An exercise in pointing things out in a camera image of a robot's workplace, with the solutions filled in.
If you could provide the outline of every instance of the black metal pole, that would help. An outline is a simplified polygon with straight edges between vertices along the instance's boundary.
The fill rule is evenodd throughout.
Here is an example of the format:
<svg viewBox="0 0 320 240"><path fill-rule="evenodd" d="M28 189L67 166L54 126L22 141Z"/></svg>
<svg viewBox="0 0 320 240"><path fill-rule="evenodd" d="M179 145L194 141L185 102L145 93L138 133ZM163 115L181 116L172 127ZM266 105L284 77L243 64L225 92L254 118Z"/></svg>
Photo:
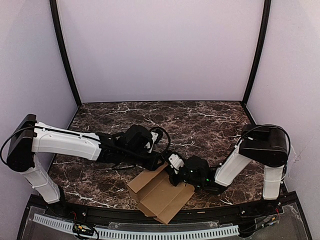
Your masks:
<svg viewBox="0 0 320 240"><path fill-rule="evenodd" d="M252 63L252 67L251 67L249 80L246 85L246 89L245 89L244 96L242 99L242 103L244 105L247 105L247 103L248 103L250 93L251 93L251 90L252 90L252 87L254 85L254 81L256 78L256 74L257 74L257 70L258 70L258 66L259 66L259 61L260 61L262 49L263 49L264 42L265 42L266 32L267 32L270 6L271 6L271 0L264 0L264 7L263 7L263 14L262 14L258 42L256 45L256 50L255 50L255 54L254 54L254 58L253 58L253 63Z"/></svg>
<svg viewBox="0 0 320 240"><path fill-rule="evenodd" d="M69 63L69 59L68 59L68 55L67 55L66 45L64 42L64 37L62 34L60 20L59 20L57 0L50 0L50 7L51 7L51 14L52 14L52 20L53 20L56 40L59 45L60 54L61 54L64 69L65 69L65 73L68 78L75 103L79 108L82 105L82 102L80 99L80 95L79 95L79 92L78 92L78 89L76 86L74 76L71 71L71 67L70 67L70 63Z"/></svg>

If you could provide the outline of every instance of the red wire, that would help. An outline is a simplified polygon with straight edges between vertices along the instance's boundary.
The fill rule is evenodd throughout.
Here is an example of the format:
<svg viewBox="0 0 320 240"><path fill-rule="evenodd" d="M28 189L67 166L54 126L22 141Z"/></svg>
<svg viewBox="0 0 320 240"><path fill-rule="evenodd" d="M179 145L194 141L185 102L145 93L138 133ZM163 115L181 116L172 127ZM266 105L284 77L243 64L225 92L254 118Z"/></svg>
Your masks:
<svg viewBox="0 0 320 240"><path fill-rule="evenodd" d="M276 208L275 211L278 213L278 218L280 219L280 214L279 214L278 208Z"/></svg>
<svg viewBox="0 0 320 240"><path fill-rule="evenodd" d="M77 220L77 214L73 211L72 214L74 215L73 220Z"/></svg>

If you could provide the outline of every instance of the wire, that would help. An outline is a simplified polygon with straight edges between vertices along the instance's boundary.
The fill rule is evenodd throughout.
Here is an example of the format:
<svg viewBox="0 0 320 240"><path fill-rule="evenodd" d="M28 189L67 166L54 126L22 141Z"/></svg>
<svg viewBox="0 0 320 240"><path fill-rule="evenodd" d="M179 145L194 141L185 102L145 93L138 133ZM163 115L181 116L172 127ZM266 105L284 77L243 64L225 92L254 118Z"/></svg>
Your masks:
<svg viewBox="0 0 320 240"><path fill-rule="evenodd" d="M279 213L278 208L276 208L275 211L276 211L276 213L278 214L278 218L280 219L280 213Z"/></svg>
<svg viewBox="0 0 320 240"><path fill-rule="evenodd" d="M81 224L81 225L87 226L89 229L91 229L91 230L93 230L93 231L95 232L95 234L96 234L96 239L95 239L95 240L99 240L99 232L98 232L93 226L88 225L88 223L85 223L85 222L79 221L79 220L75 220L75 219L77 219L77 214L76 214L74 211L72 211L72 212L69 213L69 214L74 214L74 218L75 218L75 219L72 220L72 219L69 219L69 218L66 218L66 217L63 217L63 216L59 216L58 214L56 214L56 213L55 213L50 207L48 207L48 206L46 206L46 209L50 210L50 211L51 211L56 217L58 217L58 218L72 221L73 224L79 223L79 224ZM79 234L78 234L78 237L79 237L80 240L89 239L89 238L86 238L86 237L82 237L82 236L80 236Z"/></svg>
<svg viewBox="0 0 320 240"><path fill-rule="evenodd" d="M270 218L266 223L262 224L260 227L254 229L254 230L246 231L246 230L249 230L249 229L251 229L251 228L253 228L253 227L255 227L255 226L258 226L259 223L263 222L263 221L264 221L266 218L268 218L268 217L270 217L270 215L265 216L263 219L257 221L254 225L252 225L252 226L250 226L250 227L248 227L248 228L246 228L246 229L244 229L244 230L241 230L240 233L241 233L241 234L253 234L253 233L255 233L256 231L258 231L258 230L260 230L260 229L263 229L263 228L266 228L266 227L271 226L271 225L269 225L269 223L271 223L272 221L274 221L274 220L277 218L277 216Z"/></svg>
<svg viewBox="0 0 320 240"><path fill-rule="evenodd" d="M246 229L241 230L240 232L243 233L244 231L249 230L249 229L255 227L256 225L258 225L258 224L261 223L262 221L266 220L267 217L269 217L269 215L267 215L267 216L265 216L263 219L257 221L255 224L251 225L250 227L247 227Z"/></svg>

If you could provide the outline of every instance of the black frame edge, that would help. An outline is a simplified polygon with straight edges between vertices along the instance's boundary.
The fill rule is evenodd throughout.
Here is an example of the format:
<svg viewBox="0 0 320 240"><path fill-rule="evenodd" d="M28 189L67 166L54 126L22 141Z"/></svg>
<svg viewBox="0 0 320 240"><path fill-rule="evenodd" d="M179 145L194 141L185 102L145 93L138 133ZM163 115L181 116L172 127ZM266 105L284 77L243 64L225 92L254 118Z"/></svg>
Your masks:
<svg viewBox="0 0 320 240"><path fill-rule="evenodd" d="M70 62L68 59L68 54L66 50L66 45L64 42L64 37L62 34L62 29L60 25L60 19L59 19L59 12L58 12L58 6L57 6L57 0L49 0L50 1L50 8L51 8L51 14L52 14L52 20L53 20L53 25L54 25L54 30L55 30L55 36L56 40L58 42L60 54L61 54L61 59L63 62L64 70L66 73L66 76L68 78L68 82L73 94L73 98L75 100L75 103L77 107L81 107L82 102L80 99L80 95L76 86L76 82L71 70Z"/></svg>
<svg viewBox="0 0 320 240"><path fill-rule="evenodd" d="M308 223L306 221L305 214L303 212L302 206L300 204L298 195L295 191L288 192L282 196L280 196L279 201L281 202L281 207L296 203L299 213L301 215L303 225L306 231L306 235L309 240L312 240L312 236L310 233L310 229ZM252 219L241 218L240 213L243 210L243 207L251 206L260 202L246 202L242 204L236 205L227 205L222 207L211 207L211 208L203 208L203 209L191 209L191 210L181 210L176 215L176 217L172 220L173 224L180 223L197 223L197 222L205 222L205 221L219 221L221 220L221 224L233 223L236 225L245 224L252 221ZM86 206L75 203L68 203L70 207L73 209L78 209L80 213L86 212L86 216L81 219L85 223L89 224L98 224L98 222L103 222L102 225L107 226L109 222L119 222L119 223L139 223L139 224L159 224L159 222L155 221L153 218L146 217L139 210L125 210L125 209L116 209L116 208L104 208L104 207L95 207L95 206ZM21 220L19 233L17 236L17 240L20 240L23 234L24 226L30 211L30 207L35 206L38 208L46 209L47 204L42 199L41 196L31 194L30 199L25 207L23 218ZM52 215L50 211L46 211L46 214Z"/></svg>
<svg viewBox="0 0 320 240"><path fill-rule="evenodd" d="M262 13L262 20L261 20L261 26L260 26L260 32L258 37L258 42L255 49L255 54L253 58L253 63L248 79L248 83L245 88L244 96L242 99L242 102L244 105L247 105L250 93L252 90L252 87L254 85L254 81L256 78L261 53L264 47L266 32L267 32L267 26L268 26L268 20L269 20L269 14L270 14L270 7L271 7L271 0L264 0L264 7L263 7L263 13Z"/></svg>
<svg viewBox="0 0 320 240"><path fill-rule="evenodd" d="M254 118L252 117L250 111L248 110L247 105L244 104L242 101L240 101L240 105L241 105L241 107L243 108L243 110L244 110L246 116L248 117L250 123L251 123L252 125L257 125L257 124L256 124L256 121L254 120Z"/></svg>

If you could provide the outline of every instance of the black cable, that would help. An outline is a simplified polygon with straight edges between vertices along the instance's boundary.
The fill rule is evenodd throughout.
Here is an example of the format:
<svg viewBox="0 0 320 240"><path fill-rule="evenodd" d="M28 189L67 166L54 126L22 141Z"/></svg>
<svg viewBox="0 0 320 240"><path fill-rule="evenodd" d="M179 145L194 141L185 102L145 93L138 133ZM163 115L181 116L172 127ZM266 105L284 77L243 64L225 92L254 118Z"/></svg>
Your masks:
<svg viewBox="0 0 320 240"><path fill-rule="evenodd" d="M264 221L266 218L268 218L268 217L270 217L270 215L265 216L263 219L257 221L257 222L256 222L255 224L253 224L252 226L247 227L247 228L244 229L244 230L241 230L240 233L241 233L241 234L253 234L253 233L255 233L256 231L258 231L258 230L260 230L260 229L263 229L263 228L268 227L268 226L269 226L268 224L271 223L272 221L274 221L274 220L277 218L277 216L271 217L270 220L268 220L266 223L262 224L260 227L254 229L254 230L251 230L251 231L246 231L246 230L249 230L249 229L251 229L251 228L253 228L253 227L255 227L255 226L258 226L259 223L263 222L263 221Z"/></svg>
<svg viewBox="0 0 320 240"><path fill-rule="evenodd" d="M263 219L257 221L255 224L251 225L250 227L247 227L246 229L241 230L240 233L243 233L244 231L249 230L249 229L255 227L256 225L258 225L259 223L261 223L262 221L264 221L267 217L269 217L269 215L267 215L267 216L265 216Z"/></svg>
<svg viewBox="0 0 320 240"><path fill-rule="evenodd" d="M79 220L75 220L75 219L69 219L69 218L66 218L66 217L63 217L63 216L59 216L58 214L56 214L50 207L46 207L46 209L48 209L48 210L50 210L56 217L58 217L58 218L61 218L61 219L64 219L64 220L69 220L69 221L72 221L73 222L73 224L75 224L75 223L79 223L79 224L81 224L81 225L84 225L84 226L87 226L89 229L91 229L91 230L93 230L94 232L95 232L95 234L96 234L96 239L95 240L99 240L99 232L93 227L93 226L90 226L90 225L88 225L88 223L85 223L85 222L83 222L83 221L79 221Z"/></svg>

